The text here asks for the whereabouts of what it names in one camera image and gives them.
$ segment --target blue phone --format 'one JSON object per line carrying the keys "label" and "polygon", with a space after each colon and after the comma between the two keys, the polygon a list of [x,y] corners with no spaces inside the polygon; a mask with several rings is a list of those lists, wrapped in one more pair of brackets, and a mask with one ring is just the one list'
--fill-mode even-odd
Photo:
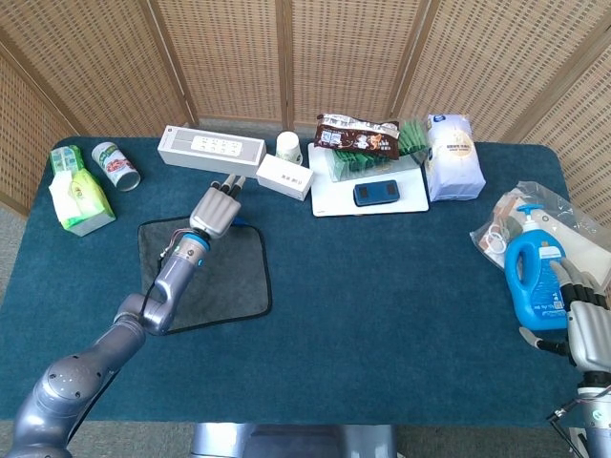
{"label": "blue phone", "polygon": [[357,184],[353,194],[357,207],[396,202],[400,197],[399,187],[394,179]]}

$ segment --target gray towel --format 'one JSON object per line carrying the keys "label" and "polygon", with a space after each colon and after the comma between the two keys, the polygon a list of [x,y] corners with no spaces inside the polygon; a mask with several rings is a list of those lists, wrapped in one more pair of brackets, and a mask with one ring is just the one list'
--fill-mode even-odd
{"label": "gray towel", "polygon": [[[169,243],[172,233],[188,227],[189,218],[149,221],[139,227],[137,241],[142,294],[157,274],[159,253]],[[154,288],[151,298],[159,300],[159,296]],[[263,238],[252,226],[234,225],[224,237],[211,241],[204,266],[196,270],[180,298],[170,333],[259,317],[270,307],[271,291]]]}

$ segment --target woven partition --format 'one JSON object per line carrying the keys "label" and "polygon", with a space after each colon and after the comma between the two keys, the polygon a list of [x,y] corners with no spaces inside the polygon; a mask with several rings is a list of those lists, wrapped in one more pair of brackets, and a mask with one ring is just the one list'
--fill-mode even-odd
{"label": "woven partition", "polygon": [[185,122],[136,1],[1,2],[0,28],[88,134],[157,136]]}
{"label": "woven partition", "polygon": [[499,140],[608,8],[598,1],[441,2],[402,116],[463,113],[478,139]]}
{"label": "woven partition", "polygon": [[551,146],[571,199],[611,228],[611,47],[524,139]]}
{"label": "woven partition", "polygon": [[158,0],[200,117],[280,120],[272,0]]}
{"label": "woven partition", "polygon": [[0,56],[0,201],[27,214],[51,147],[73,134]]}
{"label": "woven partition", "polygon": [[293,0],[295,120],[319,113],[388,116],[417,0]]}

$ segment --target table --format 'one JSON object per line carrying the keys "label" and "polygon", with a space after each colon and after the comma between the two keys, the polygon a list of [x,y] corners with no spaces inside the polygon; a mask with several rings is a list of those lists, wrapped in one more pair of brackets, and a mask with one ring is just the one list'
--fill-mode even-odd
{"label": "table", "polygon": [[[114,189],[91,150],[110,140],[142,175]],[[44,369],[80,351],[140,287],[137,228],[188,215],[219,174],[166,166],[156,138],[72,137],[117,221],[80,239],[57,222],[42,177],[0,310],[0,418]],[[271,424],[543,425],[579,374],[517,332],[503,273],[469,232],[500,195],[533,180],[567,197],[558,159],[536,145],[477,143],[488,184],[424,214],[316,219],[248,180],[241,216],[261,229],[271,313],[150,337],[91,419]],[[273,141],[267,143],[274,151]],[[306,151],[306,142],[302,145]]]}

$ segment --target robotic arm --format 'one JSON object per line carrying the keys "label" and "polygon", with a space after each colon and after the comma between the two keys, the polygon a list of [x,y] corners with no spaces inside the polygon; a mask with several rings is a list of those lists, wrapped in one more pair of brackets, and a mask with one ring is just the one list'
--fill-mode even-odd
{"label": "robotic arm", "polygon": [[551,343],[539,339],[529,330],[520,328],[526,341],[535,348],[568,356],[582,374],[578,396],[558,408],[548,421],[574,453],[583,458],[578,447],[558,422],[573,407],[581,405],[587,439],[583,441],[590,458],[611,456],[611,311],[604,290],[587,272],[563,259],[552,262],[560,283],[568,320],[566,343]]}
{"label": "robotic arm", "polygon": [[[110,329],[81,353],[49,366],[20,407],[7,458],[72,458],[68,443],[89,409],[117,372],[140,350],[146,333],[165,334],[180,295],[202,266],[210,240],[222,237],[240,211],[236,201],[245,182],[235,176],[213,182],[189,219],[184,234],[145,296],[132,294],[119,307]],[[160,255],[171,250],[176,233]],[[156,287],[163,302],[149,299]]]}

